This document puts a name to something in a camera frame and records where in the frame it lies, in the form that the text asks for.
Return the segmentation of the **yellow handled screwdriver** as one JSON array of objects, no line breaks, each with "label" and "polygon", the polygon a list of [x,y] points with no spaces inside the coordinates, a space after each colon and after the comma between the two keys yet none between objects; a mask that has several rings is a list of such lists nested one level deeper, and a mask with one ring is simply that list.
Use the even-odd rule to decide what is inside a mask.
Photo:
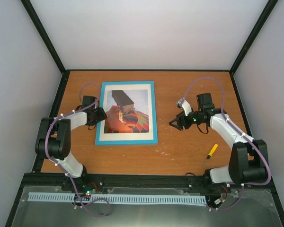
[{"label": "yellow handled screwdriver", "polygon": [[213,147],[211,148],[210,152],[208,153],[206,160],[203,163],[203,166],[206,165],[207,161],[212,157],[212,155],[214,154],[214,152],[216,151],[217,148],[218,148],[218,144],[214,144]]}]

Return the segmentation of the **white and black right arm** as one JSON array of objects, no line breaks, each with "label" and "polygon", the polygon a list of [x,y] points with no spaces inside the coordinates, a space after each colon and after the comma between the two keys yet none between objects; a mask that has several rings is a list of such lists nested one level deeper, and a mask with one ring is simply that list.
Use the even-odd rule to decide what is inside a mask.
[{"label": "white and black right arm", "polygon": [[211,183],[234,183],[266,185],[272,174],[268,165],[267,145],[241,130],[223,110],[216,108],[211,94],[197,95],[198,109],[192,109],[184,98],[177,102],[181,113],[169,122],[170,126],[182,131],[192,125],[205,124],[206,128],[216,131],[231,148],[227,166],[208,169],[205,175]]}]

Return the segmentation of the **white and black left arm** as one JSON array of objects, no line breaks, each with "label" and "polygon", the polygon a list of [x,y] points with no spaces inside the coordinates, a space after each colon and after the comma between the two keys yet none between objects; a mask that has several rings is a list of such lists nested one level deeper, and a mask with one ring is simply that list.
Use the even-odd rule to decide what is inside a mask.
[{"label": "white and black left arm", "polygon": [[106,118],[104,109],[99,106],[99,100],[94,96],[84,96],[81,105],[71,113],[41,119],[35,152],[41,158],[59,166],[66,176],[72,177],[74,187],[85,190],[89,185],[89,178],[84,175],[85,166],[71,153],[71,131],[81,126],[95,127]]}]

